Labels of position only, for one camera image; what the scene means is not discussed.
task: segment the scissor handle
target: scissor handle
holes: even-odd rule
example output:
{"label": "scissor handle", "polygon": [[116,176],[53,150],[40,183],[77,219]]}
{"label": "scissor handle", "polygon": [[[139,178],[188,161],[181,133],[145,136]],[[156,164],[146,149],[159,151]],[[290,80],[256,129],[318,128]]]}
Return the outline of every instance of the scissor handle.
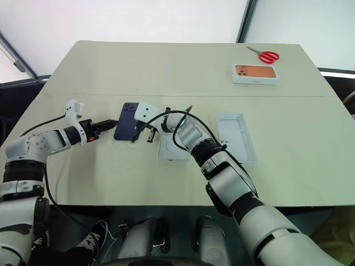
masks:
{"label": "scissor handle", "polygon": [[272,64],[279,58],[280,58],[279,54],[271,51],[264,51],[259,54],[259,59],[266,64]]}

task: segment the floor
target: floor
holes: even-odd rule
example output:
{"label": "floor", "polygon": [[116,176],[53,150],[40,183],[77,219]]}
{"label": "floor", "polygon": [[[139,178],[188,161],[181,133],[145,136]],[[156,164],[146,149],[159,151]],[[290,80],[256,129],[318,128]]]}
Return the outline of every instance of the floor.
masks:
{"label": "floor", "polygon": [[[192,236],[196,219],[202,215],[211,215],[225,232],[232,265],[253,265],[244,249],[235,221],[232,218],[220,215],[214,207],[127,206],[113,207],[111,211],[109,224],[113,233],[116,232],[118,225],[123,221],[133,224],[147,216],[166,217],[169,222],[171,239],[171,250],[167,255],[187,258],[196,258],[196,253],[192,249]],[[315,209],[307,213],[289,214],[287,217],[303,233],[310,235],[330,213],[331,208]],[[75,215],[75,217],[88,227],[91,227],[96,221],[94,217],[84,215]],[[55,210],[51,212],[50,221],[51,246],[55,249],[66,251],[77,245],[86,236],[85,231],[78,225]],[[103,259],[110,244],[111,240],[108,239],[102,250],[101,259]],[[118,250],[114,250],[113,254],[109,253],[106,261],[109,261],[110,258],[114,259],[117,253]],[[152,254],[164,255],[158,249],[154,249]]]}

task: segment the orange phone image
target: orange phone image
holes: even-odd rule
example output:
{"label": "orange phone image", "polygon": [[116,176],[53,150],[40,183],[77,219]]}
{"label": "orange phone image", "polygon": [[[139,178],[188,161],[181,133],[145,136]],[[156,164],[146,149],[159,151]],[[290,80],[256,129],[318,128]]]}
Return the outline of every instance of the orange phone image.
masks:
{"label": "orange phone image", "polygon": [[275,78],[276,74],[270,66],[236,65],[238,76],[255,76],[259,78]]}

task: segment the white wall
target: white wall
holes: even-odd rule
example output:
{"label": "white wall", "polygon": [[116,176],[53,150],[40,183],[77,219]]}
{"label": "white wall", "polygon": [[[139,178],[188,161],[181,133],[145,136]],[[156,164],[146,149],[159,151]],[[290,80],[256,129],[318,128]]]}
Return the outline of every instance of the white wall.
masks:
{"label": "white wall", "polygon": [[0,30],[38,75],[77,40],[234,43],[247,0],[1,0]]}
{"label": "white wall", "polygon": [[355,0],[258,0],[245,42],[298,43],[319,68],[355,70]]}
{"label": "white wall", "polygon": [[31,77],[25,72],[21,72],[14,66],[14,58],[7,53],[4,46],[0,44],[0,49],[2,49],[6,55],[8,55],[11,60],[0,50],[0,83],[11,82],[14,80],[30,79]]}

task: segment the white table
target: white table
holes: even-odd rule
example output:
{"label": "white table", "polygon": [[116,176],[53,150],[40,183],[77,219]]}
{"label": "white table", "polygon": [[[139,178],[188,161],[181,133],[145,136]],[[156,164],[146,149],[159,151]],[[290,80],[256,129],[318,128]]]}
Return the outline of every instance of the white table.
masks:
{"label": "white table", "polygon": [[[262,200],[274,206],[355,204],[352,196],[355,122],[300,46],[254,46],[275,50],[285,61],[293,62],[290,66],[280,60],[275,65],[282,80],[280,85],[237,85],[231,83],[226,73],[225,80],[222,74],[212,76],[218,70],[227,71],[229,63],[236,62],[235,58],[228,58],[228,53],[231,57],[241,56],[245,63],[258,63],[256,54],[249,54],[243,44],[79,42],[31,103],[7,141],[34,124],[62,114],[63,106],[71,98],[85,103],[83,119],[94,122],[117,119],[125,102],[146,101],[176,109],[193,105],[192,113],[214,132],[217,132],[218,112],[242,112],[259,160],[246,169]],[[137,58],[132,51],[138,51]],[[161,56],[155,65],[153,58],[158,51]],[[206,66],[204,71],[204,64],[199,65],[200,69],[194,61],[194,56],[196,60],[204,58],[202,51],[208,51],[206,56],[214,62],[213,67]],[[171,55],[169,60],[165,58],[167,54]],[[104,64],[110,56],[113,59]],[[118,57],[120,62],[114,71],[113,60]],[[189,60],[185,68],[181,57]],[[167,71],[170,61],[179,65],[175,66],[176,76]],[[136,65],[132,62],[141,65],[150,62],[151,68],[132,73]],[[307,76],[307,80],[295,78],[296,68],[301,69],[301,75]],[[217,89],[206,87],[212,82],[221,84]],[[194,86],[187,89],[184,84]],[[65,121],[58,121],[39,130],[65,126]],[[98,141],[76,145],[48,159],[50,187],[60,204],[212,204],[205,192],[206,180],[193,158],[185,163],[160,161],[157,137],[149,144],[145,132],[132,144],[115,141],[113,133],[111,130]],[[4,165],[3,147],[0,152],[0,162]]]}

